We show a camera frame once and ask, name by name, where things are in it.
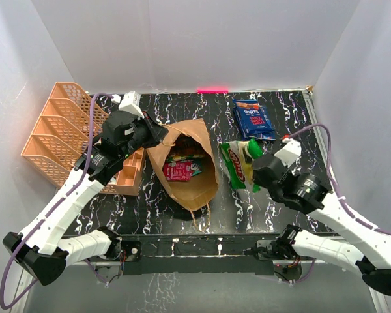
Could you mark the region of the red snack packet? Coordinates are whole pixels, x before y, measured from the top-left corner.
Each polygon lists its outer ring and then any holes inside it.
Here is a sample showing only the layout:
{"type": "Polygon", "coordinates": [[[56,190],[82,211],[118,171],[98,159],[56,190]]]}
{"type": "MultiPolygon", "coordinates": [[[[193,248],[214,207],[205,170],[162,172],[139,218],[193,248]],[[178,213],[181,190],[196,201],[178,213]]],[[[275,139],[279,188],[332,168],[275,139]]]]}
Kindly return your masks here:
{"type": "Polygon", "coordinates": [[[192,175],[191,164],[189,160],[165,163],[163,166],[164,176],[167,181],[189,181],[192,175]]]}

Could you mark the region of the teal foxs candy bag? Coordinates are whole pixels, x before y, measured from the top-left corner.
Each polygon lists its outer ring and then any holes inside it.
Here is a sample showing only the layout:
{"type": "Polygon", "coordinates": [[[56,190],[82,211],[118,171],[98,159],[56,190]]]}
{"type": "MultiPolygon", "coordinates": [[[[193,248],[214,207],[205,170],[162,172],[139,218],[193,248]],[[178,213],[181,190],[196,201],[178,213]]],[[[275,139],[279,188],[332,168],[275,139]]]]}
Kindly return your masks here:
{"type": "Polygon", "coordinates": [[[201,144],[190,136],[180,135],[171,148],[167,158],[167,163],[180,161],[190,161],[192,177],[202,172],[201,159],[206,157],[206,152],[201,144]]]}

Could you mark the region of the brown paper bag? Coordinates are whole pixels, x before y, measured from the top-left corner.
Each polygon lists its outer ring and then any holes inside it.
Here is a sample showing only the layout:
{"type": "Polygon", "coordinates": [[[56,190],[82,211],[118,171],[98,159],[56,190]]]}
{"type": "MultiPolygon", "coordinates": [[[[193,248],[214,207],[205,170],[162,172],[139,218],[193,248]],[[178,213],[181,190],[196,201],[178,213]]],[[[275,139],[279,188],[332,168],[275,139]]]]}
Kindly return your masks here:
{"type": "Polygon", "coordinates": [[[166,136],[147,149],[151,166],[167,195],[187,210],[206,208],[219,185],[210,135],[203,119],[189,119],[171,125],[161,124],[166,136]]]}

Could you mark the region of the green snack packet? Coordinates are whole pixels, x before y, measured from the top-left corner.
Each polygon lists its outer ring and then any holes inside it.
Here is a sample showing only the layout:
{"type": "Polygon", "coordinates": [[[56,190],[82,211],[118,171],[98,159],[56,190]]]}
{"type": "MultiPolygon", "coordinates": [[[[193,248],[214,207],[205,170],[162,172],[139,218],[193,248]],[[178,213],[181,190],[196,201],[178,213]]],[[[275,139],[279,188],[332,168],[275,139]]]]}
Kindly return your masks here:
{"type": "Polygon", "coordinates": [[[225,142],[220,145],[220,152],[233,190],[246,190],[249,186],[253,193],[261,190],[253,181],[252,163],[263,155],[263,150],[255,139],[225,142]]]}

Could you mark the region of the blue burts chips packet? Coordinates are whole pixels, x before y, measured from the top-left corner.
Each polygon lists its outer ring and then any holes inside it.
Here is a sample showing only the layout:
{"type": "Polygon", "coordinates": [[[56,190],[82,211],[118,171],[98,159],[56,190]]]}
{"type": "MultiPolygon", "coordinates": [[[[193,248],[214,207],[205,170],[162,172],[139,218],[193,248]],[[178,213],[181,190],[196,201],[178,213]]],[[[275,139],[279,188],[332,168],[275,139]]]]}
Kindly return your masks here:
{"type": "Polygon", "coordinates": [[[267,108],[256,100],[234,100],[233,113],[244,140],[276,140],[267,108]]]}

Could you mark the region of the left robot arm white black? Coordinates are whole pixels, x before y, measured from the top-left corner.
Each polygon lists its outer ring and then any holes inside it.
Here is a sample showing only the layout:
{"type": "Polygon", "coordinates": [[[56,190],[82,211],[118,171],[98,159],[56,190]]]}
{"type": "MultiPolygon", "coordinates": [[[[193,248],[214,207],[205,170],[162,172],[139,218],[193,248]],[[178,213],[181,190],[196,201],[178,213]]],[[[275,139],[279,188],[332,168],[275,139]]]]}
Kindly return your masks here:
{"type": "Polygon", "coordinates": [[[19,233],[4,237],[3,244],[16,263],[47,286],[79,261],[95,256],[117,259],[121,239],[105,226],[70,239],[63,235],[128,157],[138,149],[156,147],[167,133],[147,112],[141,116],[120,110],[111,113],[49,204],[19,233]]]}

